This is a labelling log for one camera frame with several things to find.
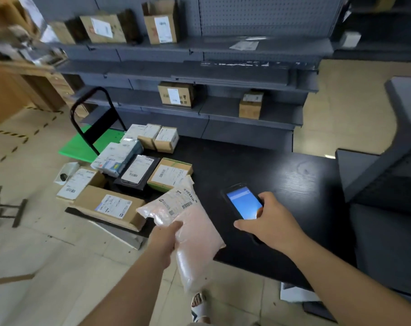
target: black table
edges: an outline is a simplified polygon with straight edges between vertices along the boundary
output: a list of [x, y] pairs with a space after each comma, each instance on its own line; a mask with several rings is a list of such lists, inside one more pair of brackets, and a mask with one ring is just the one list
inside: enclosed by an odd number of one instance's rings
[[[272, 191], [307, 235], [346, 262], [356, 265], [354, 235], [336, 160], [190, 137], [180, 137], [172, 155], [156, 151], [146, 154], [192, 163], [195, 192], [226, 244], [216, 255], [216, 261], [311, 289], [302, 273], [284, 254], [266, 245], [254, 244], [249, 235], [233, 227], [235, 216], [220, 191], [246, 182], [254, 193]], [[109, 184], [109, 189], [118, 191], [113, 183]], [[155, 192], [148, 200], [160, 194]], [[67, 208], [66, 212], [93, 219], [74, 208]], [[148, 219], [136, 234], [148, 237], [154, 227], [153, 221]]]

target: forearm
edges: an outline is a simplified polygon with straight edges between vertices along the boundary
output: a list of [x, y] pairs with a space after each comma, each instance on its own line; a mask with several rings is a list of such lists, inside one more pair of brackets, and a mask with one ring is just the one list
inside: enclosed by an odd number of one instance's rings
[[409, 325], [411, 304], [310, 238], [288, 254], [340, 325]]
[[147, 249], [80, 326], [148, 326], [164, 268]]

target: smartphone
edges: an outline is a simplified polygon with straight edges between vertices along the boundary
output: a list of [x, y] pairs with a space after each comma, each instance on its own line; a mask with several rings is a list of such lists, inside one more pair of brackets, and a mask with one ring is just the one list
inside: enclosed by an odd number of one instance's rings
[[[263, 203], [245, 183], [238, 183], [222, 190], [222, 196], [239, 219], [256, 219], [263, 212]], [[257, 244], [263, 243], [255, 235], [252, 235], [252, 238]]]

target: green platform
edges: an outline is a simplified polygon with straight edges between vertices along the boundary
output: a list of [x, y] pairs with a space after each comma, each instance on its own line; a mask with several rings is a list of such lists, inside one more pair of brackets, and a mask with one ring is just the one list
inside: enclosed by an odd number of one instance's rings
[[[85, 132], [90, 127], [90, 125], [86, 125], [82, 127], [82, 130]], [[119, 143], [123, 136], [124, 132], [114, 129], [108, 129], [94, 143], [94, 146], [99, 152], [101, 152], [109, 143]], [[86, 161], [87, 163], [92, 163], [97, 157], [95, 152], [89, 147], [88, 144], [86, 144], [86, 142], [78, 133], [72, 138], [71, 141], [69, 141], [63, 148], [59, 150], [59, 154], [70, 158]]]

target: plastic package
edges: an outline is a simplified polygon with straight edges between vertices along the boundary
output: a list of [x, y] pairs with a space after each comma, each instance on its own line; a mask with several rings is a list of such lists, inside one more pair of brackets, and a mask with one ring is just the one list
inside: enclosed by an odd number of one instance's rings
[[140, 208], [143, 217], [152, 217], [157, 225], [183, 222], [176, 233], [176, 257], [181, 282], [189, 291], [213, 260], [224, 241], [209, 219], [192, 187], [188, 175], [180, 185]]

